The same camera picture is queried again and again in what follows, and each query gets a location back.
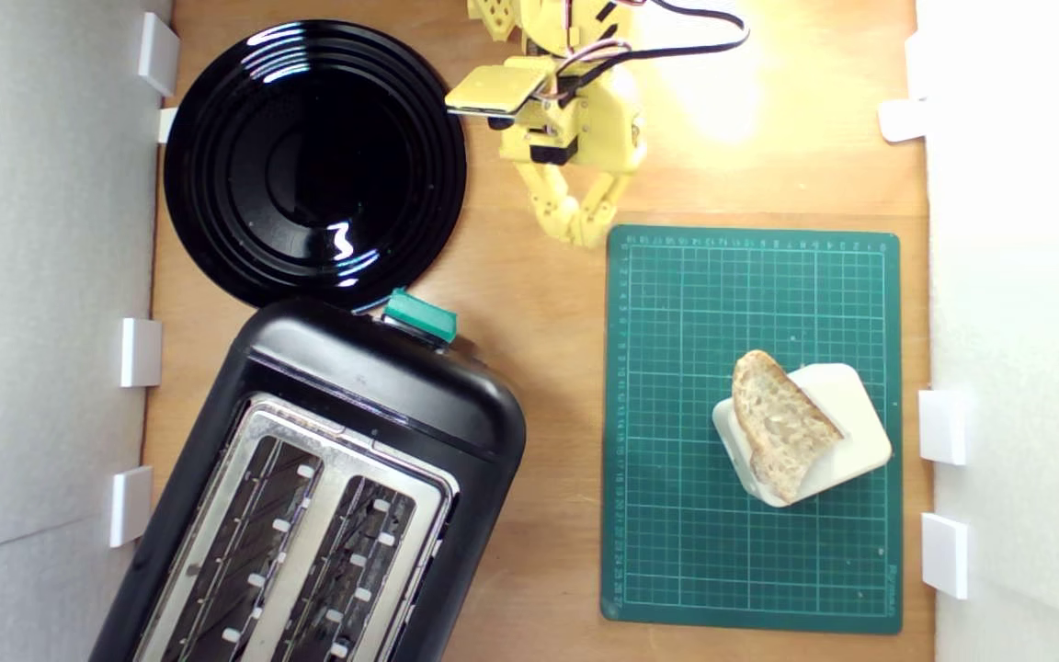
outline toaster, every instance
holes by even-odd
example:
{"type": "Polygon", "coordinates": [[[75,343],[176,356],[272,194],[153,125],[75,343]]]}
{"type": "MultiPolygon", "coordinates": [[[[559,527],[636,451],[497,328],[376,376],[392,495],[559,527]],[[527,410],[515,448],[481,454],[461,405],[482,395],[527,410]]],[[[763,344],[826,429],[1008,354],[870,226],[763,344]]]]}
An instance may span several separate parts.
{"type": "Polygon", "coordinates": [[[403,292],[378,318],[257,310],[91,661],[441,658],[525,447],[516,398],[444,319],[403,292]]]}

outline wooden surface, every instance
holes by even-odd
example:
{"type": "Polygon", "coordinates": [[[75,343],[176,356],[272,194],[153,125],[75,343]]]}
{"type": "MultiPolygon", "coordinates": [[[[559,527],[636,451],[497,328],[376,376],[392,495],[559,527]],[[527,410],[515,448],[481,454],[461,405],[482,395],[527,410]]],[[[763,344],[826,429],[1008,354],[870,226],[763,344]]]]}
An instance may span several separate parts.
{"type": "MultiPolygon", "coordinates": [[[[528,441],[449,661],[933,659],[933,594],[920,579],[917,516],[930,507],[930,473],[917,458],[915,395],[929,380],[925,161],[920,145],[886,145],[875,113],[879,101],[904,94],[912,2],[743,0],[735,7],[754,30],[742,49],[630,65],[645,99],[650,154],[621,219],[900,235],[904,628],[884,638],[603,620],[596,595],[605,255],[546,238],[511,165],[497,159],[496,135],[470,122],[465,213],[413,292],[456,310],[462,333],[518,395],[528,441]]],[[[378,26],[428,56],[449,84],[516,52],[467,21],[464,0],[177,0],[178,91],[232,42],[300,17],[378,26]]],[[[651,10],[635,33],[636,46],[715,37],[651,10]]],[[[227,344],[251,310],[198,272],[159,204],[152,315],[164,323],[164,374],[149,394],[144,462],[155,466],[160,493],[227,344]]]]}

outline bread crust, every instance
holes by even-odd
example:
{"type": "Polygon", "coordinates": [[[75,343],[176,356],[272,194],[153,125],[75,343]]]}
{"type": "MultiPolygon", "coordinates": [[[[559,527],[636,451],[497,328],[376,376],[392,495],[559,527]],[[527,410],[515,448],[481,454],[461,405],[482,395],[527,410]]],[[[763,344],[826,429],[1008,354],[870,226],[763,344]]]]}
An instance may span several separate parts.
{"type": "Polygon", "coordinates": [[[754,478],[793,502],[812,463],[844,433],[762,351],[747,352],[736,361],[732,397],[754,478]]]}

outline grid lines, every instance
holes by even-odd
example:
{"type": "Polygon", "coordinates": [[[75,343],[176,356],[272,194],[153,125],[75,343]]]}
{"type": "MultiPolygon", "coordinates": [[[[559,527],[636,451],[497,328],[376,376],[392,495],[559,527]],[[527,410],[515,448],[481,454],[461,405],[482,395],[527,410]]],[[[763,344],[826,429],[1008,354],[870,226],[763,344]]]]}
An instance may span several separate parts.
{"type": "Polygon", "coordinates": [[[617,227],[610,237],[603,608],[724,627],[900,629],[894,235],[617,227]],[[857,369],[895,460],[790,507],[739,485],[710,417],[736,358],[857,369]]]}

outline cable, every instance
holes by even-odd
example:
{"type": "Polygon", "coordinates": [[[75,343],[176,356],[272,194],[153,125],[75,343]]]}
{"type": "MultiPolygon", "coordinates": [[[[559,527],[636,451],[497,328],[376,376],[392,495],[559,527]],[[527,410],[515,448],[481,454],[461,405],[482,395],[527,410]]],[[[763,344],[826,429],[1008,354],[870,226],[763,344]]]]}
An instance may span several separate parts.
{"type": "Polygon", "coordinates": [[[607,73],[610,68],[615,65],[629,61],[629,59],[674,58],[674,56],[678,55],[723,53],[725,51],[735,50],[736,47],[742,46],[742,43],[747,42],[749,38],[749,26],[747,25],[747,21],[743,21],[742,18],[737,17],[735,14],[731,14],[730,12],[680,7],[677,4],[668,3],[666,0],[651,0],[651,2],[659,4],[661,8],[667,10],[674,14],[682,14],[682,16],[686,17],[717,18],[717,20],[726,21],[729,24],[738,26],[738,30],[742,32],[741,36],[733,41],[708,43],[708,46],[669,46],[665,49],[644,49],[642,51],[628,51],[626,53],[612,55],[610,58],[607,58],[592,67],[591,70],[588,70],[584,73],[584,75],[580,75],[575,84],[572,84],[570,87],[564,89],[564,91],[560,93],[560,95],[563,95],[564,100],[571,100],[571,97],[575,96],[575,93],[579,91],[580,88],[586,87],[586,85],[591,85],[593,80],[607,73]]]}

